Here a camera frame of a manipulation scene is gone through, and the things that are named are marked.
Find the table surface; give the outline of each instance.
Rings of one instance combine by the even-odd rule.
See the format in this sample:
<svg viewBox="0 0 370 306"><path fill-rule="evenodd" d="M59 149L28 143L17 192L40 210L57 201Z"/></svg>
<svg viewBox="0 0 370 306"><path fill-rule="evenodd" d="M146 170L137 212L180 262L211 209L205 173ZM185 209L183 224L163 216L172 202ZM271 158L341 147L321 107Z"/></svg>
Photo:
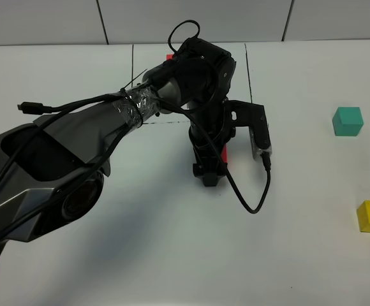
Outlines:
<svg viewBox="0 0 370 306"><path fill-rule="evenodd" d="M229 97L249 101L246 50ZM272 184L250 215L229 183L192 175L189 122L151 119L111 158L83 218L0 257L0 305L370 305L370 40L247 43L253 102L265 105ZM60 105L115 92L170 53L164 45L0 47L0 133L31 121L21 101ZM359 106L356 138L334 136L339 106ZM265 172L246 128L229 169L255 206Z"/></svg>

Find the red block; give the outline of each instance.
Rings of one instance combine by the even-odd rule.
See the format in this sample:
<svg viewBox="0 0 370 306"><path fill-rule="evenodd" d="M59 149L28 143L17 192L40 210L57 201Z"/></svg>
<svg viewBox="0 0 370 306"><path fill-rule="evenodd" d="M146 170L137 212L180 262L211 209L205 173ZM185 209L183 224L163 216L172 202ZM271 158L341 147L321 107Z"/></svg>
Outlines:
<svg viewBox="0 0 370 306"><path fill-rule="evenodd" d="M225 163L228 162L228 149L226 148L226 145L223 147L221 157Z"/></svg>

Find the black cable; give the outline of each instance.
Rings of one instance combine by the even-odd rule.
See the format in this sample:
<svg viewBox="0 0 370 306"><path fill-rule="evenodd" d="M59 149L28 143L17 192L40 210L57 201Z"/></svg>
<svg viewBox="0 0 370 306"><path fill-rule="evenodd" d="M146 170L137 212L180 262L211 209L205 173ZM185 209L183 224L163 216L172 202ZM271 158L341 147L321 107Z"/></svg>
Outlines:
<svg viewBox="0 0 370 306"><path fill-rule="evenodd" d="M266 186L264 188L262 197L260 198L259 204L255 209L251 209L250 206L246 203L244 200L241 192L239 191L239 188L237 188L235 181L233 180L233 177L231 176L228 167L226 166L225 162L223 161L221 157L221 153L219 152L218 148L216 147L215 143L213 142L212 138L210 138L209 134L206 132L206 130L200 125L198 121L189 114L187 114L181 107L177 105L173 105L169 102L166 102L164 100L159 101L161 106L164 107L167 110L176 110L178 113L181 113L185 115L199 130L199 132L202 134L202 136L205 138L205 140L208 142L208 144L212 147L212 150L214 151L216 157L218 158L219 164L221 165L223 171L225 172L226 177L229 180L229 183L231 187L233 188L233 191L235 192L237 198L242 203L243 207L250 213L250 214L257 214L261 207L263 206L264 200L266 199L267 192L269 191L270 187L270 155L268 152L263 152L262 159L263 159L263 165L265 167L266 173L267 173L267 181Z"/></svg>
<svg viewBox="0 0 370 306"><path fill-rule="evenodd" d="M71 103L67 103L65 105L61 106L46 106L42 103L35 103L35 102L23 102L22 104L18 105L18 110L21 110L23 113L29 114L29 115L43 115L44 113L57 113L61 112L63 110L67 110L69 107L79 105L83 103L84 101L106 101L108 99L115 99L115 96L110 94L103 94L101 96L97 96L90 99L75 101Z"/></svg>
<svg viewBox="0 0 370 306"><path fill-rule="evenodd" d="M128 134L128 132L131 130L131 128L125 124L122 126L120 133L114 138L113 142L107 149L107 151L103 154L103 156L99 159L97 163L95 163L87 172L85 172L81 177L76 179L70 186L68 186L66 189L61 191L60 193L56 193L46 202L43 202L42 204L38 205L37 207L34 207L32 210L30 210L28 213L24 214L22 217L17 219L16 221L9 224L7 227L2 229L0 231L0 241L4 239L6 236L8 236L12 231L17 229L19 226L24 224L26 221L30 220L34 216L38 215L40 212L45 210L47 207L52 206L53 204L57 203L58 201L62 200L65 196L72 193L74 190L80 187L87 179L89 179L93 174L95 174L107 161L107 159L110 158L111 154L113 153L114 149L117 147L119 142L122 140L124 136Z"/></svg>
<svg viewBox="0 0 370 306"><path fill-rule="evenodd" d="M85 100L80 100L80 101L69 103L69 104L67 104L68 107L64 108L60 113L54 115L53 117L51 117L47 121L45 121L41 126L39 126L37 129L35 129L35 131L30 135L30 137L21 146L19 146L16 149L16 151L12 154L12 156L9 158L9 160L7 160L5 165L1 168L1 170L0 170L0 183L3 179L3 177L6 175L6 173L10 169L10 167L12 166L12 164L15 162L17 156L22 152L22 150L24 150L30 144L31 140L34 137L36 137L41 131L43 131L45 128L47 128L49 125L51 125L56 120L60 119L61 117L67 115L68 113L70 113L70 112L72 112L72 111L74 111L74 110L76 110L80 107L83 107L83 106L88 105L88 104L102 102L102 101L108 100L108 99L115 99L115 97L110 96L108 94L105 94L105 95L98 96L98 97L91 98L91 99L85 99Z"/></svg>
<svg viewBox="0 0 370 306"><path fill-rule="evenodd" d="M172 46L171 44L171 39L172 39L172 35L174 35L174 32L183 24L195 24L197 27L198 27L198 32L196 32L196 34L194 36L192 36L192 38L196 38L198 37L199 33L200 33L200 25L198 22L196 22L195 20L185 20L183 22L181 22L179 25L177 25L171 32L171 34L168 36L168 46L170 47L170 49L174 52L174 54L176 56L179 56L178 55L178 51Z"/></svg>

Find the black robotic arm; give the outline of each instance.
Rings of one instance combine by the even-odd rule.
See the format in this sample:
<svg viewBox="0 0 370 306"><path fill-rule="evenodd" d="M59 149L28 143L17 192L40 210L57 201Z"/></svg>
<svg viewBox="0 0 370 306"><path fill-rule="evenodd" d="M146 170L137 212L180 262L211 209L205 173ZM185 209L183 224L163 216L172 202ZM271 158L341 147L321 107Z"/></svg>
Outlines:
<svg viewBox="0 0 370 306"><path fill-rule="evenodd" d="M196 22L186 22L199 28ZM103 176L110 175L108 158L119 141L159 113L177 112L190 119L193 173L205 186L216 186L226 175L245 208L252 214L259 211L270 183L264 107L227 99L235 61L226 50L197 36L173 49L172 59L148 71L143 82L129 90L58 108L19 106L24 113L42 116L0 135L0 253L8 240L32 241L86 214L100 197ZM189 110L181 108L186 103ZM220 156L237 126L249 127L254 158L263 157L268 174L254 210Z"/></svg>

